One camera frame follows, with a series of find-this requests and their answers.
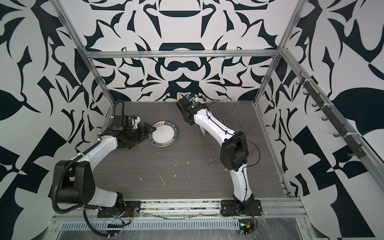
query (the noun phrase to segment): plate rim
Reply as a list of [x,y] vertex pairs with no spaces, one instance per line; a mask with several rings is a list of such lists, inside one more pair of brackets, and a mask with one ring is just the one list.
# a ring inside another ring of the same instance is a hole
[[164,124],[162,124],[162,125],[167,125],[167,126],[170,126],[170,127],[173,128],[173,130],[174,130],[174,136],[173,136],[173,138],[171,139],[171,140],[173,140],[173,141],[172,141],[170,144],[168,144],[168,145],[161,145],[161,144],[164,144],[164,143],[158,143],[158,142],[156,142],[156,141],[153,139],[153,137],[152,137],[152,133],[150,133],[150,134],[148,135],[148,140],[149,140],[149,142],[150,142],[152,145],[154,145],[154,146],[156,146],[156,147],[167,147],[167,146],[171,145],[172,143],[174,143],[174,142],[176,141],[177,137],[179,136],[179,133],[178,133],[179,129],[177,128],[177,125],[176,125],[174,122],[172,122],[172,121],[168,121],[168,120],[158,121],[158,122],[154,123],[152,126],[155,126],[155,125],[157,125],[158,123],[161,123],[161,122],[164,122]]

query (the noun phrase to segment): vent grille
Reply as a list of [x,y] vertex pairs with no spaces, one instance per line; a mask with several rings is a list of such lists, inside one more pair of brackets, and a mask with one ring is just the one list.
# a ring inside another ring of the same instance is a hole
[[[106,229],[111,220],[90,221],[96,229]],[[86,230],[85,221],[64,221],[62,231]],[[239,230],[238,219],[182,219],[182,220],[132,220],[132,223],[123,230],[186,230],[186,229],[229,229]],[[108,228],[108,230],[121,230],[121,228]]]

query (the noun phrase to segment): silver metal strip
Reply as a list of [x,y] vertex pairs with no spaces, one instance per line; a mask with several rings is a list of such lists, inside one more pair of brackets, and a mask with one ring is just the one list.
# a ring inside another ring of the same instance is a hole
[[107,86],[105,85],[104,80],[100,76],[99,72],[97,71],[96,67],[91,63],[91,61],[87,58],[85,51],[84,51],[84,45],[81,42],[81,39],[79,38],[79,35],[77,34],[71,20],[69,19],[67,13],[65,12],[65,9],[63,5],[61,4],[60,0],[50,0],[53,9],[57,13],[58,18],[60,19],[60,22],[63,24],[63,26],[66,28],[70,38],[72,39],[73,43],[75,44],[77,50],[79,51],[82,59],[84,60],[85,64],[95,77],[96,82],[100,86],[102,92],[104,93],[105,97],[108,99],[110,104],[114,103],[114,99],[108,90]]
[[[307,217],[300,198],[257,198],[261,201],[264,218]],[[220,214],[222,199],[125,199],[142,202],[140,213],[135,219],[227,219],[250,218],[250,216],[223,217]],[[69,204],[59,204],[67,208]],[[87,211],[89,219],[94,218],[97,211]],[[53,219],[65,217],[65,220],[82,220],[82,208],[67,214],[55,214]]]
[[165,58],[277,56],[277,50],[189,50],[189,51],[86,51],[87,58]]
[[[279,53],[287,62],[288,66],[293,70],[297,77],[300,78],[300,73],[305,79],[311,79],[309,74],[305,69],[294,59],[292,54],[286,48],[281,48]],[[327,95],[322,91],[322,89],[315,83],[315,81],[309,81],[313,89],[315,89],[320,97],[324,100],[325,103],[332,105],[332,111],[338,118],[338,120],[345,124],[345,129],[349,133],[358,133],[358,131],[349,123],[349,121],[342,115],[342,113],[337,109],[337,107],[332,103],[332,101],[327,97]],[[362,149],[367,154],[366,156],[360,158],[360,161],[369,171],[372,177],[375,179],[380,188],[384,191],[384,162],[380,157],[375,153],[375,151],[369,146],[369,144],[363,139],[360,134],[351,134],[351,136],[362,145]]]
[[298,217],[296,218],[296,223],[303,240],[317,240],[309,218]]
[[275,70],[277,64],[279,63],[280,58],[281,58],[280,55],[278,55],[278,56],[276,56],[276,57],[273,58],[271,64],[270,64],[269,67],[268,67],[268,70],[267,70],[267,72],[265,73],[265,76],[264,76],[264,78],[263,78],[263,80],[262,80],[262,84],[261,84],[259,90],[257,91],[257,94],[256,94],[256,96],[255,96],[255,98],[254,98],[254,100],[253,100],[254,103],[257,103],[257,102],[259,101],[261,95],[262,95],[263,92],[265,91],[265,88],[267,87],[268,82],[269,82],[269,80],[271,79],[271,76],[272,76],[273,71]]
[[266,141],[267,147],[269,149],[269,152],[271,154],[272,161],[273,161],[273,164],[275,166],[277,175],[279,176],[280,180],[283,181],[283,184],[285,186],[285,190],[287,191],[287,194],[290,197],[291,196],[291,188],[290,188],[290,185],[289,185],[289,181],[287,180],[287,178],[285,176],[285,173],[284,173],[284,170],[281,167],[281,165],[279,164],[278,158],[277,158],[277,156],[275,154],[275,150],[273,149],[271,138],[269,137],[268,131],[267,131],[266,127],[265,127],[265,123],[264,123],[264,120],[263,120],[263,114],[262,114],[262,112],[261,112],[261,110],[260,110],[258,105],[255,105],[254,107],[255,107],[255,110],[256,110],[257,119],[259,120],[260,127],[261,127],[261,129],[263,131],[263,135],[265,136],[265,141]]
[[279,46],[277,49],[280,49],[281,47],[285,47],[288,40],[291,38],[293,29],[296,27],[297,23],[299,22],[301,12],[304,9],[305,4],[308,2],[308,0],[299,0],[296,4],[296,8],[291,16],[291,19],[289,20],[289,24],[287,28],[285,29],[285,32],[283,34],[283,37],[280,41]]
[[58,217],[56,219],[52,219],[41,239],[56,240],[60,233],[61,227],[63,226],[63,222],[64,222],[64,217]]

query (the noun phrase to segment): black mounting plate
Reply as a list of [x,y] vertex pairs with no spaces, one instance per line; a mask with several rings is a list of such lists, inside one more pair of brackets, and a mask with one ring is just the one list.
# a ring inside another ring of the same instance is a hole
[[223,216],[240,216],[240,214],[247,214],[252,216],[261,216],[263,211],[262,205],[259,200],[253,200],[249,208],[239,213],[236,209],[235,200],[221,200],[221,215]]
[[[134,214],[140,212],[140,206],[141,202],[140,201],[124,201],[126,207],[129,209],[124,209],[124,215],[121,217],[133,217]],[[120,209],[116,207],[102,207],[101,210],[99,210],[99,213],[97,214],[98,218],[103,218],[103,217],[112,217],[113,215],[118,214]]]

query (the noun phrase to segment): black hook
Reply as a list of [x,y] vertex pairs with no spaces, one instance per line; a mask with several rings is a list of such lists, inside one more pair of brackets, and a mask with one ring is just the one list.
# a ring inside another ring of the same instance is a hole
[[301,80],[299,82],[296,82],[297,85],[300,85],[302,82],[304,82],[305,79],[304,77],[301,77]]

